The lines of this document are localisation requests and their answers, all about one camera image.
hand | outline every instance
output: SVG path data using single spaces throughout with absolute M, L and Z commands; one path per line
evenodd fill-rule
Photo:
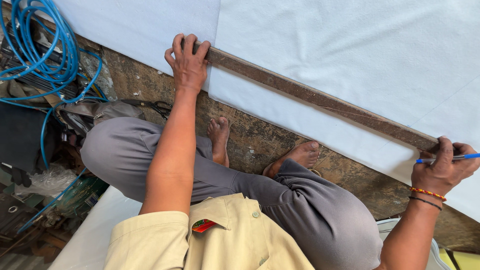
M 454 160 L 452 163 L 453 146 L 458 149 L 459 155 L 475 154 L 475 150 L 467 144 L 452 144 L 445 136 L 440 137 L 439 140 L 440 150 L 435 162 L 432 165 L 416 163 L 413 166 L 412 187 L 445 196 L 463 179 L 473 175 L 480 166 L 480 159 Z M 432 154 L 421 151 L 420 158 L 430 159 Z
M 197 41 L 197 36 L 190 34 L 185 38 L 183 52 L 180 45 L 182 38 L 183 34 L 173 38 L 172 47 L 165 51 L 165 60 L 172 67 L 176 92 L 187 91 L 198 95 L 207 79 L 208 61 L 205 60 L 205 55 L 210 48 L 210 42 L 204 41 L 196 54 L 193 54 L 193 44 Z

gray trousers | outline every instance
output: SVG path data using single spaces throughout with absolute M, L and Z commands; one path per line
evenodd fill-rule
M 104 121 L 87 134 L 82 160 L 126 197 L 143 202 L 145 177 L 163 127 L 131 117 Z M 192 203 L 243 193 L 289 233 L 319 270 L 371 270 L 382 241 L 364 204 L 291 159 L 272 180 L 212 161 L 209 138 L 197 137 Z

wristband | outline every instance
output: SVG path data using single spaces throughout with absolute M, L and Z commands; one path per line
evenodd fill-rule
M 446 202 L 446 201 L 447 201 L 447 199 L 446 199 L 444 196 L 441 196 L 441 195 L 438 195 L 438 194 L 435 194 L 435 193 L 433 193 L 433 192 L 426 191 L 426 190 L 423 190 L 423 189 L 411 187 L 411 188 L 410 188 L 410 191 L 415 191 L 415 192 L 420 192 L 420 193 L 423 193 L 423 194 L 435 196 L 435 197 L 437 197 L 437 198 L 442 199 L 442 202 Z
M 442 211 L 442 208 L 441 208 L 440 206 L 438 206 L 438 205 L 436 205 L 436 204 L 434 204 L 434 203 L 432 203 L 432 202 L 429 202 L 429 201 L 427 201 L 427 200 L 420 199 L 420 198 L 413 197 L 413 196 L 408 196 L 408 198 L 409 198 L 409 199 L 419 200 L 419 201 L 422 201 L 422 202 L 426 202 L 426 203 L 428 203 L 428 204 L 431 204 L 431 205 L 437 207 L 438 209 L 440 209 L 440 211 Z

scissors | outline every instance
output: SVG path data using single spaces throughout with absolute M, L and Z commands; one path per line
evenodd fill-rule
M 163 119 L 167 120 L 170 112 L 172 111 L 172 105 L 164 101 L 145 101 L 145 100 L 136 100 L 136 99 L 121 99 L 122 102 L 125 102 L 134 106 L 143 106 L 152 108 L 154 111 L 158 112 Z

white sheet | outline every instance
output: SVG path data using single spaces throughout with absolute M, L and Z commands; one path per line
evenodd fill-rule
M 141 207 L 110 186 L 48 270 L 102 270 L 113 227 Z
M 173 72 L 164 54 L 176 34 L 195 33 L 215 44 L 220 0 L 53 2 L 75 33 L 169 75 Z M 203 89 L 208 91 L 208 80 Z
M 478 150 L 479 13 L 473 0 L 222 0 L 216 47 Z M 409 145 L 224 68 L 212 69 L 209 96 L 410 184 Z M 479 180 L 447 196 L 477 221 Z

